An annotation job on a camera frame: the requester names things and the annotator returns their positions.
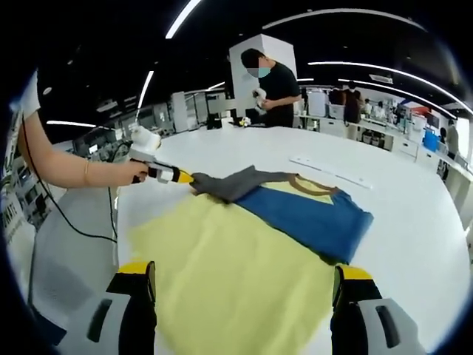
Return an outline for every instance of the white sleeve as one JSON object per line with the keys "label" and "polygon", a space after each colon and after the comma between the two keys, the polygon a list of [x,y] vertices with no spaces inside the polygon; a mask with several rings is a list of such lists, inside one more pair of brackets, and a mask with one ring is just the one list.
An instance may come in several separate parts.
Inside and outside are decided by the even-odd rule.
{"label": "white sleeve", "polygon": [[23,92],[23,96],[20,101],[21,109],[23,110],[24,117],[28,118],[33,113],[39,110],[38,100],[38,72],[36,71],[30,79],[27,88]]}

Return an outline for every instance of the face mask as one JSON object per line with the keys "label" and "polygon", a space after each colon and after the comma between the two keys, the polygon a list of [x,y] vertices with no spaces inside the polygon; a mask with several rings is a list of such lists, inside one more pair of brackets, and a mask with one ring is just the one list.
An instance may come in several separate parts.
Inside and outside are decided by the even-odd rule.
{"label": "face mask", "polygon": [[258,78],[264,78],[266,75],[270,73],[270,71],[271,71],[270,68],[266,68],[266,67],[258,68]]}

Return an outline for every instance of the bracelet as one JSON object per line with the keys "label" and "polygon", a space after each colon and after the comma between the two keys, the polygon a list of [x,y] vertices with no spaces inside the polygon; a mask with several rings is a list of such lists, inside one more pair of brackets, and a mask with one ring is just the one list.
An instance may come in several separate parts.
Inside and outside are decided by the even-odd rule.
{"label": "bracelet", "polygon": [[87,178],[88,172],[89,172],[89,161],[86,160],[86,167],[84,169],[84,182],[86,183],[86,186],[89,185],[89,179]]}

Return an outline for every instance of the hand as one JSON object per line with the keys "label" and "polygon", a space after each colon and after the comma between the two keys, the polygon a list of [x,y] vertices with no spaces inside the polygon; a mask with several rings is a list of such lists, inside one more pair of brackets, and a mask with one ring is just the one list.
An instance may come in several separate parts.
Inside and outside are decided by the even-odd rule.
{"label": "hand", "polygon": [[128,186],[133,182],[133,178],[138,176],[142,183],[148,176],[148,166],[138,161],[127,161],[115,165],[115,185]]}
{"label": "hand", "polygon": [[266,111],[269,111],[270,109],[276,107],[276,102],[273,100],[264,100],[261,107]]}

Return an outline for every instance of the black ceiling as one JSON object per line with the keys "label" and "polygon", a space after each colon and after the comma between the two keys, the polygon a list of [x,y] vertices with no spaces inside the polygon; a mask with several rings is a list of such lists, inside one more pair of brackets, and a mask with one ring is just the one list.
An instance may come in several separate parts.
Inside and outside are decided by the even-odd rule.
{"label": "black ceiling", "polygon": [[[149,70],[153,79],[144,104],[165,101],[172,92],[231,82],[228,49],[258,33],[294,45],[298,76],[314,84],[338,78],[371,81],[369,74],[392,76],[394,87],[436,104],[452,102],[428,86],[402,75],[347,66],[309,66],[311,61],[355,61],[410,72],[469,98],[472,52],[463,45],[469,18],[458,6],[432,3],[358,1],[357,8],[410,18],[429,33],[391,18],[365,14],[327,14],[262,26],[308,10],[354,7],[352,1],[202,0],[173,39],[165,35],[188,0],[95,1],[75,6],[39,2],[32,16],[41,52],[42,119],[103,123],[97,105],[112,98],[140,96]],[[47,127],[53,141],[84,133]]]}

